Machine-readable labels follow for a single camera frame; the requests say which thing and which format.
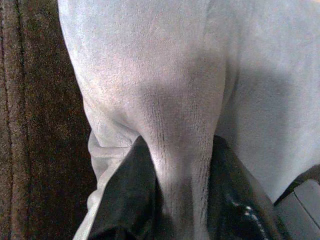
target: gray plastic object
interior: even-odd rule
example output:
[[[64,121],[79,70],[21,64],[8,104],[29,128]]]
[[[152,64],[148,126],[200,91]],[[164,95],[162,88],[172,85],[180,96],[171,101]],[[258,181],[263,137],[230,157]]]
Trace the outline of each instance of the gray plastic object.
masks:
[[[293,240],[320,240],[320,185],[307,180],[275,207]]]

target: brown carpet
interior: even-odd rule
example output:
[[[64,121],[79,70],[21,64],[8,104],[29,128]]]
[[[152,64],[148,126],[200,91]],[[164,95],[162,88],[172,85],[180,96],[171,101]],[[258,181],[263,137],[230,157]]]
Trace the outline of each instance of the brown carpet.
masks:
[[[68,240],[95,189],[56,0],[1,0],[0,240]]]

